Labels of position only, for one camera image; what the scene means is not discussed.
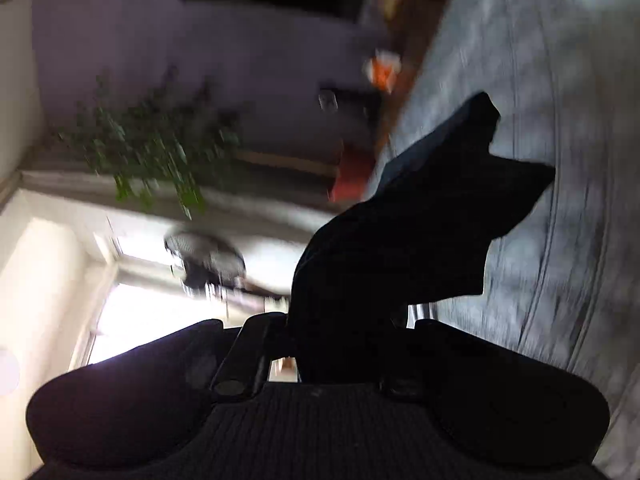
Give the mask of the dark navy garment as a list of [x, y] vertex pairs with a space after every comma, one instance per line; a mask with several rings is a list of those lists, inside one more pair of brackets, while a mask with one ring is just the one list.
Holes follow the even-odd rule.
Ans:
[[375, 193], [318, 229], [297, 263], [288, 333], [306, 384], [379, 382], [414, 304], [484, 289], [490, 244], [552, 185], [543, 162], [491, 154], [485, 92], [384, 168]]

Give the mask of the standing fan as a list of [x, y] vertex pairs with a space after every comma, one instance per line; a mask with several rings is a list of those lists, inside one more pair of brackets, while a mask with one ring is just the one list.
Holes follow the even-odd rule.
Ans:
[[238, 292], [280, 301], [287, 294], [274, 292], [246, 276], [241, 253], [221, 238], [198, 231], [173, 230], [164, 238], [165, 249], [182, 265], [183, 287], [190, 292], [213, 292], [221, 297]]

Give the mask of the red plant pot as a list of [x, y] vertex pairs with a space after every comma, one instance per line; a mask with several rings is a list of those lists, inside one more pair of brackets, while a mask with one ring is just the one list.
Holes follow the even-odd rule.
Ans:
[[343, 142], [335, 179], [329, 192], [331, 203], [359, 202], [375, 166], [372, 151]]

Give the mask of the potted tree plant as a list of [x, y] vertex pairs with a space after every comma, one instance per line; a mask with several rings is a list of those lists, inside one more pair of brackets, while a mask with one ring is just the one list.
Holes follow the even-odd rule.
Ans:
[[77, 103], [74, 120], [54, 135], [72, 159], [113, 179], [118, 200], [136, 200], [144, 209], [161, 190], [175, 196], [186, 217], [205, 209], [207, 191], [329, 208], [334, 169], [247, 148], [243, 115], [242, 108], [215, 105], [209, 79], [181, 88], [173, 65], [128, 101], [116, 99], [104, 70], [90, 101]]

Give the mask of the black speaker device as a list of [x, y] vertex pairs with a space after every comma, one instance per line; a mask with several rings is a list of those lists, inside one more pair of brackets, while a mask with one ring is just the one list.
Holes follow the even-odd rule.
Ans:
[[326, 84], [317, 94], [320, 110], [326, 114], [343, 113], [363, 120], [373, 132], [378, 128], [383, 95], [378, 90], [342, 88]]

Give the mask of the orange tissue pack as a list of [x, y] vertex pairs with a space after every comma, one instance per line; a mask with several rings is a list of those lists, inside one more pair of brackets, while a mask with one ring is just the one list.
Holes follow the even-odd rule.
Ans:
[[362, 71], [375, 89], [392, 93], [401, 72], [401, 57], [395, 52], [376, 50], [363, 63]]

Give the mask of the wooden tv stand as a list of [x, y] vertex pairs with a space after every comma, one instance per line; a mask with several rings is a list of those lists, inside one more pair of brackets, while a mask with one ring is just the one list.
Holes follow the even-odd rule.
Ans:
[[392, 35], [392, 50], [400, 55], [401, 70], [386, 96], [378, 120], [375, 151], [381, 153], [419, 75], [448, 0], [382, 0], [381, 10]]

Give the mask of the grey quilted bed cover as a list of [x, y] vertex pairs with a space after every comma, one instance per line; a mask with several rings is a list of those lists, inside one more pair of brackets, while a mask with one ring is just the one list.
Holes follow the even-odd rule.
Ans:
[[382, 156], [473, 93], [501, 120], [491, 151], [555, 168], [532, 214], [491, 245], [480, 296], [431, 318], [569, 370], [606, 397], [596, 466], [639, 474], [639, 0], [449, 0]]

